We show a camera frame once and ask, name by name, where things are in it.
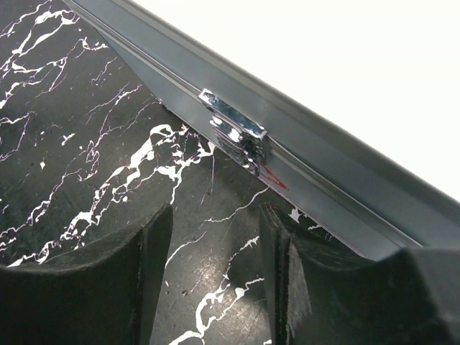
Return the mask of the grey metal medicine case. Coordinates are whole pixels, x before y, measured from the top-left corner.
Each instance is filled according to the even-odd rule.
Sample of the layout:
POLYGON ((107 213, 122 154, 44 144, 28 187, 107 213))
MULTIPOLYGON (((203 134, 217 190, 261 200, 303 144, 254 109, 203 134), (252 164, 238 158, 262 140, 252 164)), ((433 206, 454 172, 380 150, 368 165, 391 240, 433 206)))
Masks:
POLYGON ((459 203, 133 1, 69 1, 164 106, 357 254, 459 247, 459 203))

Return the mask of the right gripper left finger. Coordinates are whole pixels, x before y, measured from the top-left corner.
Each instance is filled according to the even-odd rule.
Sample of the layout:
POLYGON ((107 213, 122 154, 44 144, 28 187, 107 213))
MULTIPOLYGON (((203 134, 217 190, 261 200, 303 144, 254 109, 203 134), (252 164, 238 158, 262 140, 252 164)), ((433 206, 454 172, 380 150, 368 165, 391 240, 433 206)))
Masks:
POLYGON ((173 232, 163 205, 42 264, 1 268, 3 344, 148 344, 173 232))

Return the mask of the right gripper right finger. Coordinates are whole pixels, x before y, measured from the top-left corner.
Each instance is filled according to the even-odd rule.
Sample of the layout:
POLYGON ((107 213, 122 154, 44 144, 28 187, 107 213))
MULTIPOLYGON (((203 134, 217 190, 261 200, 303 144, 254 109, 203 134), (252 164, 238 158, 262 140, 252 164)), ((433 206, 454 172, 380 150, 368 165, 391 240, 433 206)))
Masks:
POLYGON ((457 344, 459 252, 359 257, 263 204, 259 235, 275 344, 457 344))

